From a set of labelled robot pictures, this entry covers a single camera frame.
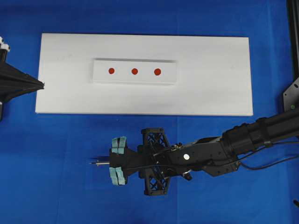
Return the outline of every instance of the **blue cloth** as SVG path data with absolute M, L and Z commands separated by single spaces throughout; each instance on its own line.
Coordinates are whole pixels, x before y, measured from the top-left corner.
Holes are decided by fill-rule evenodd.
M 173 178 L 161 197 L 144 196 L 137 175 L 114 186 L 108 168 L 88 164 L 108 155 L 115 136 L 127 136 L 136 149 L 145 127 L 164 127 L 171 143 L 187 143 L 282 112 L 281 93 L 293 78 L 285 0 L 11 0 L 1 2 L 0 21 L 0 35 L 11 46 L 7 62 L 34 77 L 42 32 L 247 36 L 254 107 L 253 117 L 52 115 L 35 114 L 35 93 L 13 99 L 0 123 L 1 223 L 298 221 L 292 204 L 299 199 L 298 161 L 216 178 L 192 172 L 191 182 Z M 297 146 L 275 147 L 246 163 L 295 152 Z

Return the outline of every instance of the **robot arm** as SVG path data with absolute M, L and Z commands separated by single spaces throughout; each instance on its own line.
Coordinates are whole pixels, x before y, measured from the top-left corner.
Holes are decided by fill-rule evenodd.
M 191 171 L 205 171 L 211 176 L 235 172 L 241 164 L 239 155 L 254 154 L 260 147 L 272 147 L 280 140 L 298 135 L 299 108 L 235 126 L 221 137 L 186 145 L 171 146 L 162 128 L 147 128 L 142 130 L 143 144 L 137 152 L 128 148 L 125 137 L 116 138 L 109 161 L 94 164 L 110 164 L 110 177 L 115 185 L 127 184 L 128 177 L 139 172 L 139 177 L 145 180 L 146 195 L 165 195 L 173 176 L 191 180 Z
M 42 82 L 6 63 L 9 51 L 9 45 L 0 37 L 0 121 L 4 103 L 25 93 L 41 90 L 44 86 Z

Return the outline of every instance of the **black cable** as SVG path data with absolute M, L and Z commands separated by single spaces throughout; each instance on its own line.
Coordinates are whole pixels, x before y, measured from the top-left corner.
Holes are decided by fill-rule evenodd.
M 283 141 L 283 142 L 276 142 L 276 143 L 274 143 L 273 145 L 284 145 L 284 144 L 299 144 L 299 141 Z M 262 148 L 260 148 L 260 149 L 258 149 L 258 150 L 256 150 L 256 151 L 250 153 L 249 155 L 246 155 L 246 156 L 244 156 L 244 157 L 242 157 L 242 158 L 240 158 L 240 159 L 237 159 L 237 160 L 232 161 L 232 162 L 229 162 L 229 163 L 225 163 L 225 164 L 221 164 L 221 165 L 205 165 L 205 166 L 207 166 L 207 167 L 222 167 L 222 166 L 233 165 L 233 164 L 235 164 L 236 162 L 239 162 L 239 161 L 241 161 L 241 160 L 244 160 L 244 159 L 246 159 L 246 158 L 252 156 L 253 154 L 255 154 L 255 153 L 257 153 L 257 152 L 260 152 L 261 150 L 263 150 L 263 149 L 265 149 L 265 148 L 267 148 L 267 147 L 262 147 Z M 288 158 L 288 159 L 286 159 L 286 160 L 279 161 L 279 163 L 284 162 L 284 161 L 288 161 L 288 160 L 292 160 L 292 159 L 296 159 L 296 158 L 298 158 L 298 157 L 299 157 L 299 155 L 298 155 L 298 156 L 294 156 L 294 157 L 290 157 L 290 158 Z
M 247 157 L 250 157 L 250 156 L 252 156 L 253 154 L 258 153 L 258 152 L 260 152 L 261 150 L 263 150 L 263 149 L 265 149 L 265 148 L 267 148 L 267 147 L 260 148 L 260 149 L 254 151 L 254 152 L 252 152 L 252 153 L 250 153 L 250 154 L 248 154 L 248 155 L 246 155 L 246 156 L 244 156 L 244 157 L 242 157 L 242 158 L 240 158 L 240 159 L 237 159 L 237 160 L 232 161 L 232 162 L 229 162 L 229 163 L 225 163 L 225 164 L 221 164 L 221 165 L 204 165 L 204 166 L 206 166 L 206 167 L 223 167 L 223 166 L 233 165 L 233 164 L 235 164 L 236 162 L 241 161 L 241 160 L 244 160 L 244 159 L 246 159 Z
M 153 156 L 160 155 L 160 154 L 162 154 L 162 153 L 164 153 L 164 152 L 166 152 L 166 151 L 168 151 L 168 150 L 170 150 L 170 149 L 171 149 L 171 147 L 167 147 L 167 148 L 161 150 L 160 152 L 153 154 Z
M 125 170 L 131 170 L 131 169 L 143 169 L 143 168 L 151 168 L 151 167 L 171 167 L 171 168 L 176 168 L 177 166 L 173 166 L 173 165 L 163 165 L 163 164 L 156 164 L 156 165 L 148 165 L 148 166 L 140 166 L 140 167 L 126 168 Z
M 297 158 L 299 158 L 299 155 L 292 156 L 292 157 L 286 158 L 284 160 L 280 160 L 280 161 L 274 162 L 272 164 L 268 164 L 268 165 L 264 165 L 264 166 L 260 166 L 260 167 L 249 167 L 249 166 L 245 165 L 244 163 L 240 163 L 240 165 L 243 166 L 244 168 L 250 169 L 250 170 L 261 170 L 261 169 L 266 169 L 266 168 L 272 167 L 276 164 L 280 164 L 282 162 L 286 162 L 286 161 L 289 161 L 289 160 L 294 160 L 294 159 L 297 159 Z

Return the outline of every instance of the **white rectangular board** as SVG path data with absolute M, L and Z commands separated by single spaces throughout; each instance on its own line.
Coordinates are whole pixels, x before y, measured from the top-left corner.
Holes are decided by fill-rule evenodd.
M 174 84 L 93 81 L 94 62 L 173 62 Z M 37 113 L 251 116 L 247 37 L 43 34 Z

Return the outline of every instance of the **red dot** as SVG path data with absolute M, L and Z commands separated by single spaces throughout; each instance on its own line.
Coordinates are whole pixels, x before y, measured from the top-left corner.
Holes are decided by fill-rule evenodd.
M 132 74 L 133 75 L 137 75 L 137 73 L 138 73 L 138 69 L 132 69 Z
M 161 74 L 161 69 L 155 69 L 154 73 L 156 76 L 159 76 Z
M 110 68 L 108 71 L 109 71 L 109 74 L 113 74 L 115 72 L 114 68 Z

